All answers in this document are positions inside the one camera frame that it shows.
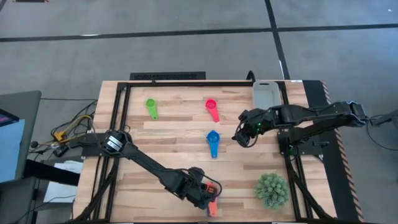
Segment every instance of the black cable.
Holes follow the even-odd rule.
[[[126,132],[129,133],[131,131],[131,127],[128,125],[124,125],[124,127],[126,127],[126,126],[129,128],[129,131],[126,131]]]
[[[108,176],[105,178],[105,181],[103,184],[98,188],[97,193],[95,194],[93,200],[87,205],[87,207],[83,210],[83,212],[75,218],[75,220],[86,220],[87,218],[90,217],[90,214],[94,210],[94,207],[97,205],[97,203],[101,200],[103,197],[103,194],[105,190],[108,188],[108,185],[113,181],[114,178],[117,176],[117,172],[114,169],[115,163],[111,168],[111,171],[109,172]]]
[[[50,156],[47,158],[47,160],[49,160],[49,159],[52,157],[52,155],[54,155],[54,152],[53,152],[53,151],[51,152],[51,154],[50,154]]]
[[[89,127],[89,122],[90,122],[90,119],[89,118],[87,118],[87,117],[84,117],[84,118],[82,118],[81,120],[79,120],[79,122],[76,124],[76,126],[74,126],[73,128],[71,128],[71,130],[69,130],[69,132],[67,133],[67,136],[70,134],[70,133],[73,133],[73,137],[75,137],[75,136],[77,136],[77,135],[79,135],[79,134],[86,134],[89,130],[90,130],[90,127]],[[76,130],[79,128],[79,127],[84,127],[84,128],[86,128],[86,131],[80,131],[80,132],[76,132]]]
[[[324,110],[326,110],[326,109],[331,108],[332,106],[335,105],[335,103],[337,103],[337,102],[334,102],[334,103],[332,103],[332,104],[329,104],[328,106],[326,106],[326,107],[324,107],[324,108],[320,108],[320,109],[316,109],[316,108],[306,108],[306,110],[309,110],[309,111],[314,112],[314,113],[319,113],[319,112],[321,112],[321,111],[324,111]]]
[[[294,158],[293,159],[291,159],[290,161],[292,162],[293,160],[295,160],[295,159],[297,159],[297,157],[299,156],[299,154],[300,154],[300,150],[299,150],[299,148],[298,147],[296,147],[296,155],[294,156]]]
[[[93,184],[93,191],[91,192],[91,199],[94,197],[95,192],[95,184],[97,182],[97,175],[98,175],[98,167],[100,166],[101,156],[99,156],[97,160],[97,166],[95,167],[95,174],[94,174],[94,184]]]
[[[73,199],[73,202],[72,202],[72,209],[71,209],[71,211],[70,211],[70,213],[71,213],[71,219],[73,220],[73,204],[75,203],[75,199]]]
[[[247,120],[247,119],[241,121],[241,122],[238,124],[238,127],[236,127],[236,130],[235,130],[235,136],[236,136],[236,134],[237,134],[240,130],[242,130],[242,124],[243,124],[246,120]],[[240,146],[242,146],[242,147],[244,147],[244,148],[250,148],[250,147],[253,147],[253,146],[257,143],[258,137],[259,137],[259,133],[258,133],[258,130],[257,130],[257,131],[256,131],[256,138],[255,138],[254,142],[253,142],[250,146],[244,145],[244,144],[242,144],[240,141],[237,141],[237,142],[238,142],[238,144],[239,144]]]
[[[27,214],[29,214],[29,212],[33,212],[34,210],[40,208],[41,206],[44,206],[44,205],[50,203],[52,200],[55,200],[55,199],[58,199],[58,198],[70,198],[70,197],[74,197],[74,196],[76,196],[76,195],[71,195],[71,196],[67,196],[67,197],[55,197],[55,198],[52,198],[52,199],[49,200],[48,202],[45,202],[45,203],[43,203],[43,204],[41,204],[41,205],[39,205],[39,206],[37,206],[37,207],[35,207],[35,208],[33,208],[33,209],[27,211],[25,214],[23,214],[20,218],[18,218],[18,219],[17,219],[15,222],[13,222],[13,223],[19,222],[19,220],[21,220],[22,218],[24,218]]]
[[[36,156],[35,156],[35,159],[33,160],[33,161],[36,161],[36,159],[37,159],[37,157],[39,156],[40,154],[38,153]]]
[[[390,151],[398,151],[398,149],[392,149],[392,148],[389,148],[389,147],[380,145],[378,142],[376,142],[376,140],[373,139],[373,137],[371,136],[371,133],[369,132],[369,123],[371,122],[371,120],[374,119],[374,118],[376,118],[376,117],[380,117],[380,116],[384,116],[384,115],[385,115],[385,114],[378,114],[378,115],[374,115],[373,117],[369,118],[369,121],[366,123],[366,133],[368,134],[370,140],[371,140],[374,144],[378,145],[379,147],[381,147],[381,148],[383,148],[383,149],[390,150]]]
[[[217,193],[217,195],[216,195],[215,197],[220,196],[221,192],[223,191],[223,186],[221,186],[221,184],[220,184],[217,180],[212,179],[212,178],[208,177],[208,176],[205,175],[205,174],[201,174],[201,173],[199,173],[199,171],[197,171],[197,170],[194,170],[194,169],[193,169],[193,171],[195,171],[196,173],[198,173],[198,174],[202,175],[203,177],[206,177],[207,179],[209,179],[209,180],[213,181],[214,183],[216,183],[216,184],[220,187],[220,191]]]
[[[50,132],[51,136],[52,136],[53,138],[55,138],[54,134],[55,134],[55,132],[57,131],[58,128],[61,128],[61,127],[65,126],[65,125],[68,125],[68,124],[72,123],[74,120],[76,120],[77,117],[80,116],[81,112],[83,112],[84,110],[88,110],[88,108],[90,108],[90,107],[91,107],[93,104],[95,104],[97,101],[98,101],[98,100],[93,100],[93,102],[91,102],[90,104],[88,104],[87,106],[85,106],[83,109],[81,109],[70,121],[65,122],[65,123],[63,123],[63,124],[61,124],[61,125],[59,125],[59,126],[53,128],[53,130],[51,130],[51,132]]]
[[[41,100],[88,101],[97,99],[65,99],[65,98],[40,98]]]
[[[37,151],[40,147],[43,147],[43,146],[50,147],[51,145],[49,145],[49,144],[39,144],[36,148],[34,148],[33,150],[30,150],[30,151],[28,152],[28,154],[32,154],[32,153],[41,153],[41,152],[45,151],[46,149],[41,150],[41,151]]]

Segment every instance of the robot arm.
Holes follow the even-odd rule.
[[[293,128],[303,121],[322,119],[321,122],[306,128]],[[273,106],[268,110],[253,109],[243,111],[240,124],[232,137],[242,147],[251,147],[251,138],[257,138],[273,129],[289,129],[292,144],[340,126],[362,127],[367,117],[363,107],[353,101],[336,102],[323,108],[304,108],[297,105]]]
[[[140,151],[132,143],[130,135],[124,131],[110,131],[104,142],[103,150],[111,157],[124,157],[136,162],[159,178],[160,183],[165,186],[165,190],[181,200],[186,197],[195,207],[206,209],[210,202],[215,201],[217,190],[209,189],[209,186],[201,182],[205,174],[201,168],[165,168]]]

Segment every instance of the artificial plant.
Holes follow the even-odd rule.
[[[289,200],[286,180],[276,173],[262,175],[254,192],[258,199],[264,200],[264,208],[278,210]]]

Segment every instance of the wooden tabletop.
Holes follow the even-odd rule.
[[[286,81],[290,104],[308,106],[303,84]],[[109,128],[117,81],[102,84],[94,126],[98,133]],[[157,103],[159,120],[151,120],[145,101]],[[205,109],[207,98],[218,103],[220,122],[214,123]],[[118,110],[118,122],[124,95]],[[243,110],[253,109],[252,88],[215,87],[134,87],[131,90],[126,124],[134,144],[168,168],[200,167],[218,180],[223,191],[219,197],[218,216],[209,218],[205,210],[195,208],[164,190],[159,180],[133,161],[121,159],[112,222],[269,222],[295,220],[292,202],[278,211],[263,208],[254,196],[256,181],[264,173],[276,172],[287,179],[285,162],[279,154],[276,131],[259,136],[257,144],[242,148],[231,140]],[[212,159],[206,135],[215,130],[221,141],[218,158]],[[83,164],[74,214],[80,214],[91,200],[98,158],[87,158]],[[302,156],[309,191],[332,216],[336,216],[325,168],[313,156]],[[302,195],[298,191],[301,214],[305,216]],[[103,197],[100,217],[104,217],[107,192]]]

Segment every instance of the black bracket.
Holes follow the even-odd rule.
[[[307,141],[293,147],[289,152],[292,156],[297,155],[297,153],[301,155],[320,155],[322,154],[322,147],[327,144],[328,142],[320,142],[319,136],[312,136]]]
[[[246,80],[251,80],[252,83],[256,82],[256,77],[254,76],[254,73],[252,70],[249,71]]]
[[[124,90],[129,83],[118,83],[118,87],[116,88],[116,91],[122,91]]]
[[[82,137],[70,140],[69,148],[73,149],[74,147],[81,146],[83,148],[81,156],[84,157],[103,156],[102,151],[98,149],[97,141],[102,144],[105,141],[105,137],[105,133],[86,134]]]

